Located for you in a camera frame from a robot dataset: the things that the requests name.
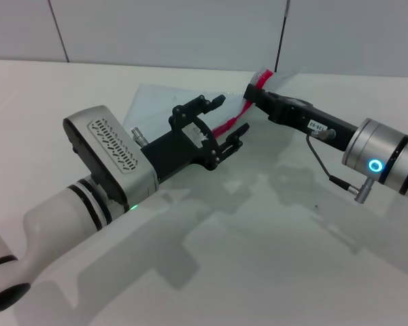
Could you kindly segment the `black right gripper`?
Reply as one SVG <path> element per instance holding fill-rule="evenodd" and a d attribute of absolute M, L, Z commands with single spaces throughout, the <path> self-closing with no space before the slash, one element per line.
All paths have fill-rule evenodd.
<path fill-rule="evenodd" d="M 243 98 L 265 112 L 270 121 L 301 131 L 340 151 L 346 150 L 358 129 L 307 101 L 276 96 L 254 84 L 248 84 Z"/>

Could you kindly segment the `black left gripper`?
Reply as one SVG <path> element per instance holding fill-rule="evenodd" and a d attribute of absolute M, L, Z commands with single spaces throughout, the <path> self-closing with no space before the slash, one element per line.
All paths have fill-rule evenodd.
<path fill-rule="evenodd" d="M 141 149 L 156 172 L 160 183 L 165 182 L 191 164 L 214 170 L 243 145 L 240 137 L 250 128 L 244 123 L 218 145 L 216 138 L 199 115 L 221 107 L 226 100 L 221 94 L 212 101 L 203 95 L 173 108 L 169 118 L 171 130 Z"/>

